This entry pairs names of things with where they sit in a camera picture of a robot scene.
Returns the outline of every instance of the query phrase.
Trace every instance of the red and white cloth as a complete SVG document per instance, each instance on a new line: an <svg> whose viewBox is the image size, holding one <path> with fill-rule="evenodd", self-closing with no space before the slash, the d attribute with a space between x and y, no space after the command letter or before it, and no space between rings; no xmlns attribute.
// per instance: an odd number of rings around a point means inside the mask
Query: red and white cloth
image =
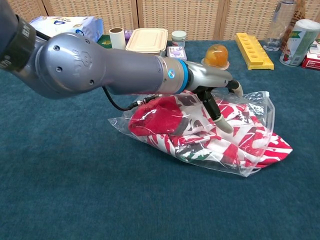
<svg viewBox="0 0 320 240"><path fill-rule="evenodd" d="M212 169L219 163L219 168L247 175L283 160L293 150L263 126L247 104L216 101L233 127L231 134L216 127L190 92L162 96L140 106L128 128L140 141L184 162Z"/></svg>

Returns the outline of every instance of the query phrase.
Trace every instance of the teal carpet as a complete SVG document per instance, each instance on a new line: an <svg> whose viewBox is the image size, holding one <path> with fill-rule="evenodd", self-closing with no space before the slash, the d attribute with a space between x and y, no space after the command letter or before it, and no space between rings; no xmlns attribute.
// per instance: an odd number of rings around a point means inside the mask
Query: teal carpet
<svg viewBox="0 0 320 240"><path fill-rule="evenodd" d="M187 42L188 60L213 43ZM280 52L249 71L223 44L245 93L270 92L288 158L249 178L182 163L117 132L102 89L49 100L0 72L0 240L319 239L320 71Z"/></svg>

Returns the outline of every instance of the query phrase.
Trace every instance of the beige plastic container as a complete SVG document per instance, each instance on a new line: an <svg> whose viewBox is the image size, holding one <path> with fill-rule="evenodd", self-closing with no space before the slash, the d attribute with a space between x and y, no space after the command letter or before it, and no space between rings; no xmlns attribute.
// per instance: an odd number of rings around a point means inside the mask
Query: beige plastic container
<svg viewBox="0 0 320 240"><path fill-rule="evenodd" d="M168 30L163 28L135 29L125 47L127 51L163 55L166 54Z"/></svg>

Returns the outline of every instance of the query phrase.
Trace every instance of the plastic bottle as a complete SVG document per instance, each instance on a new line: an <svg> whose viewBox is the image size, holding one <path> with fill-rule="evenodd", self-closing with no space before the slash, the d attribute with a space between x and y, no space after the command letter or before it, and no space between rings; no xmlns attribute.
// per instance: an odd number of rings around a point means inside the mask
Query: plastic bottle
<svg viewBox="0 0 320 240"><path fill-rule="evenodd" d="M263 43L266 51L278 51L282 38L295 12L296 0L279 0Z"/></svg>

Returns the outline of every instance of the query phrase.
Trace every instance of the small jar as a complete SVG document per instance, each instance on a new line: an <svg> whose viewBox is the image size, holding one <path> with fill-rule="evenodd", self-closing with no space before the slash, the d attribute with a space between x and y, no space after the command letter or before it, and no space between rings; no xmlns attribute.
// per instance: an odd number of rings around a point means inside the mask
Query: small jar
<svg viewBox="0 0 320 240"><path fill-rule="evenodd" d="M185 31L173 31L171 33L172 46L185 47L187 33Z"/></svg>

